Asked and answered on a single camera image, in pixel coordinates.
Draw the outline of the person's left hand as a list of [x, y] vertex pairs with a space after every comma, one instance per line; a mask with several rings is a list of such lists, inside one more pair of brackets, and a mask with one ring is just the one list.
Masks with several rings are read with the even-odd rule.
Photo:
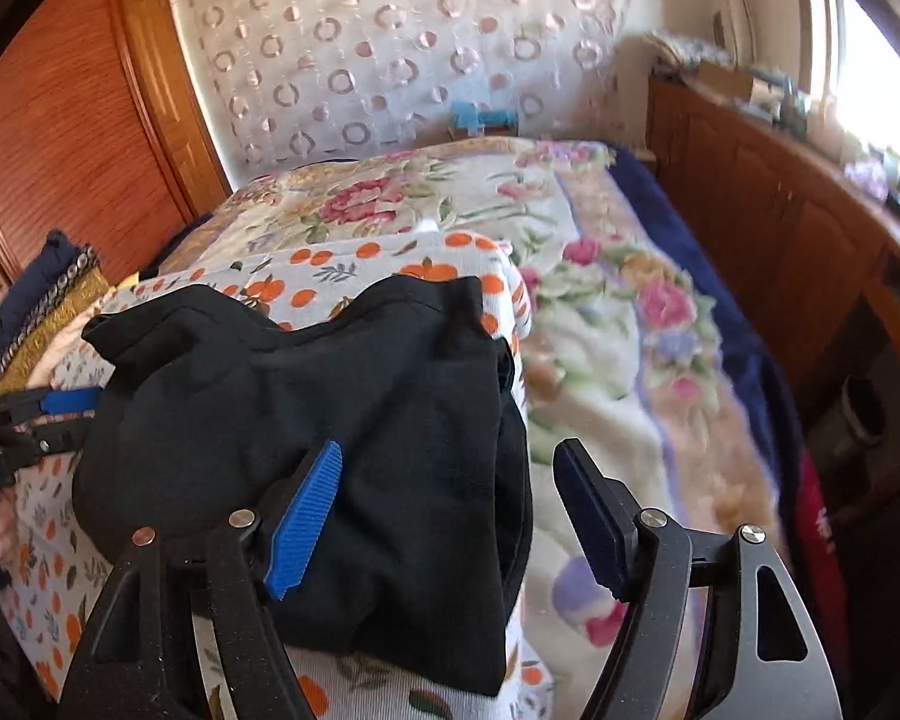
[[14, 550], [19, 541], [17, 528], [16, 491], [13, 488], [0, 489], [0, 564], [9, 566], [13, 562]]

